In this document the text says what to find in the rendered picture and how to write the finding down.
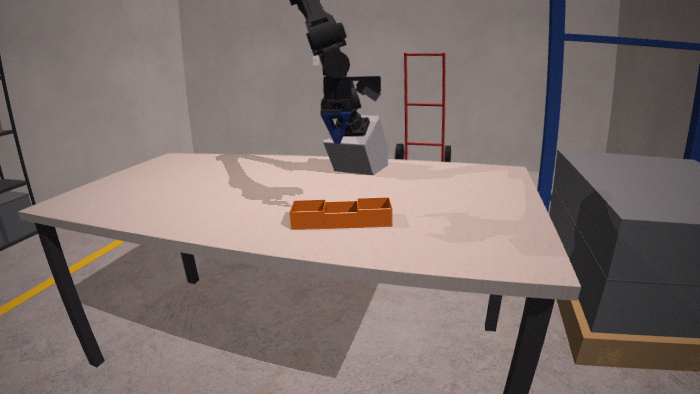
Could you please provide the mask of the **orange rack of bins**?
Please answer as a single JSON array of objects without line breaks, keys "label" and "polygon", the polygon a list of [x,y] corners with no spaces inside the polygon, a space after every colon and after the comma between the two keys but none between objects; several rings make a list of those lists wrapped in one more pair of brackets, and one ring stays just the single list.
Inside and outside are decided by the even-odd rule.
[{"label": "orange rack of bins", "polygon": [[389,197],[326,203],[294,201],[290,222],[291,230],[392,227],[392,206]]}]

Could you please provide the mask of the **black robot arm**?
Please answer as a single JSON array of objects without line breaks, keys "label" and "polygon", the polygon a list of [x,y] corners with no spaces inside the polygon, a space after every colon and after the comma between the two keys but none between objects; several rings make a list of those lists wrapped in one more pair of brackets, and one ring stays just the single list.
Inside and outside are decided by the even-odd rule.
[{"label": "black robot arm", "polygon": [[[304,17],[306,18],[307,16],[306,26],[308,33],[306,33],[306,35],[309,44],[313,55],[319,54],[323,66],[323,76],[335,78],[336,100],[351,100],[351,117],[343,137],[364,136],[367,132],[370,120],[368,117],[361,118],[361,115],[356,112],[357,109],[361,108],[357,92],[362,95],[365,94],[376,102],[381,94],[381,77],[362,76],[340,78],[347,75],[350,68],[348,57],[346,54],[342,53],[339,48],[347,45],[345,41],[347,35],[343,24],[336,23],[333,15],[326,13],[319,1],[320,0],[290,0],[290,3],[291,6],[297,4],[298,9],[300,7],[299,10]],[[320,49],[322,49],[323,52]],[[356,85],[356,89],[353,81],[359,81]]]}]

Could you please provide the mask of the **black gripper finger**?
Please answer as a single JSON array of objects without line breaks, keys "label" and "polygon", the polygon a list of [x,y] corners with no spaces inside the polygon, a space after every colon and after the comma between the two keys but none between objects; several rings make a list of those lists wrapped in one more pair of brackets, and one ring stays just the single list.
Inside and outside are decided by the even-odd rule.
[{"label": "black gripper finger", "polygon": [[[321,114],[321,117],[334,141],[335,144],[339,144],[342,141],[343,135],[345,133],[346,127],[348,125],[349,119],[351,117],[351,112],[342,112],[342,113],[326,113],[326,114]],[[329,119],[344,119],[341,131],[339,133],[339,136],[336,137],[332,126],[329,122]]]},{"label": "black gripper finger", "polygon": [[[334,109],[342,109],[342,107],[332,107],[332,108],[331,108],[331,110],[334,110]],[[342,109],[342,112],[345,112],[345,111],[350,111],[350,109]],[[337,128],[336,128],[336,126],[335,126],[335,124],[334,124],[333,119],[329,119],[329,122],[330,122],[330,124],[331,124],[331,126],[332,126],[332,129],[333,129],[335,135],[336,135],[336,136],[339,136],[339,133],[340,133],[340,131],[341,131],[341,128],[342,128],[344,119],[342,119],[342,122],[341,122],[341,125],[340,125],[339,130],[337,130]]]}]

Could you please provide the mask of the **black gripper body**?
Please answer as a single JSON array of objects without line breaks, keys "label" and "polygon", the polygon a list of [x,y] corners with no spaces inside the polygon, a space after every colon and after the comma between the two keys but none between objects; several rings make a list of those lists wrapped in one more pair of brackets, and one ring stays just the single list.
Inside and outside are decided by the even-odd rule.
[{"label": "black gripper body", "polygon": [[[336,100],[335,78],[325,76],[323,79],[324,98],[321,101],[321,114],[342,113],[342,109],[350,109],[350,99]],[[342,107],[342,109],[331,110],[332,107],[338,106]]]}]

